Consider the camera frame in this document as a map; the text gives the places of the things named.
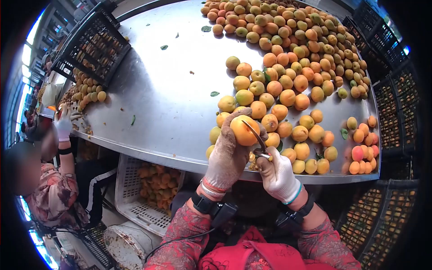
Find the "black wrist strap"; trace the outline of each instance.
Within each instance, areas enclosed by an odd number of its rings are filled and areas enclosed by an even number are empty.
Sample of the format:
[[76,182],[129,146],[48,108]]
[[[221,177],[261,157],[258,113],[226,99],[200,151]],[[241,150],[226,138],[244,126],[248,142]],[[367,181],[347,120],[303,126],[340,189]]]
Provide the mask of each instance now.
[[58,150],[58,154],[59,155],[67,155],[67,154],[70,154],[70,153],[72,153],[72,148],[71,147],[66,148],[66,149],[59,149]]

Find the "red floral sleeve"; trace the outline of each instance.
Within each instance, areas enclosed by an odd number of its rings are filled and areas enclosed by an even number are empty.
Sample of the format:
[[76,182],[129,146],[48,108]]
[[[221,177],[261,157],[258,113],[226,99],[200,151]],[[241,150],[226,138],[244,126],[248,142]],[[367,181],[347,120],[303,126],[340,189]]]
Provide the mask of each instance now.
[[340,241],[339,233],[335,231],[329,218],[317,228],[307,232],[320,232],[317,234],[300,234],[299,250],[305,263],[329,264],[336,269],[361,269],[360,263],[354,258],[351,251]]
[[[209,229],[210,220],[197,215],[184,204],[182,208],[177,210],[162,243],[198,235],[209,231]],[[144,269],[195,269],[208,240],[209,236],[204,235],[166,244],[154,253]]]

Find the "stainless steel table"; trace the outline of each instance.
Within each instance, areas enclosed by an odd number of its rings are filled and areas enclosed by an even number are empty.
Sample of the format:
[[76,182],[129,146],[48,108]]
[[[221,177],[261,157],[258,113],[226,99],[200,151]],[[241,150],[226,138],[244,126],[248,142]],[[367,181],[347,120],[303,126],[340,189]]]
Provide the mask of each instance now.
[[[202,32],[202,26],[213,23],[200,13],[201,1],[156,7],[159,2],[150,3],[152,9],[121,22],[119,31],[129,37],[132,48],[113,76],[107,101],[85,108],[85,122],[91,125],[93,135],[81,131],[74,134],[149,162],[205,173],[208,165],[205,151],[211,145],[209,132],[216,126],[217,103],[221,97],[235,94],[232,81],[236,74],[227,70],[225,60],[235,55],[253,70],[262,70],[267,52],[233,34],[214,36],[212,32]],[[304,94],[309,94],[312,87]],[[220,95],[211,97],[212,91]],[[377,118],[374,100],[373,91],[369,91],[369,98],[364,101],[351,97],[341,100],[335,92],[318,104],[311,102],[303,112],[289,109],[287,119],[293,126],[298,125],[301,115],[315,108],[322,110],[324,120],[320,125],[334,133],[334,146],[339,153],[328,174],[298,175],[302,183],[341,184],[378,179],[377,172],[341,173],[344,156],[350,155],[356,143],[344,140],[340,129],[350,116],[359,123],[365,122],[369,115]],[[131,126],[133,115],[136,120]],[[379,125],[374,131],[379,134]],[[283,144],[284,148],[293,147],[294,141],[285,138]],[[309,158],[315,158],[314,149],[323,151],[321,144],[309,145]],[[261,181],[259,173],[251,171],[245,171],[241,179]]]

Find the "dirty work glove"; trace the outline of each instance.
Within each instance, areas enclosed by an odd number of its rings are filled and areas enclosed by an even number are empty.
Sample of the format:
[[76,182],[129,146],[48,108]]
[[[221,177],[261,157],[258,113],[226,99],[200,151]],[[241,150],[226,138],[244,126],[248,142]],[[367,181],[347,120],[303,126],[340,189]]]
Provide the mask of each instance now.
[[72,110],[66,104],[62,104],[60,107],[60,118],[58,113],[54,115],[54,126],[57,129],[58,141],[67,142],[72,131],[72,120],[76,120],[82,117],[82,115],[80,113],[73,113],[72,115]]
[[273,146],[267,150],[273,156],[272,162],[263,157],[257,159],[264,189],[283,204],[289,204],[300,193],[302,184],[294,177],[291,161],[287,157],[281,156]]
[[[209,168],[203,178],[204,190],[209,195],[211,192],[225,193],[240,177],[249,161],[249,152],[252,146],[242,146],[235,140],[234,132],[229,127],[231,121],[239,115],[252,115],[251,108],[244,108],[230,114],[222,124],[222,130],[216,141],[215,148],[210,155]],[[266,141],[268,135],[266,129],[258,123],[260,137]]]

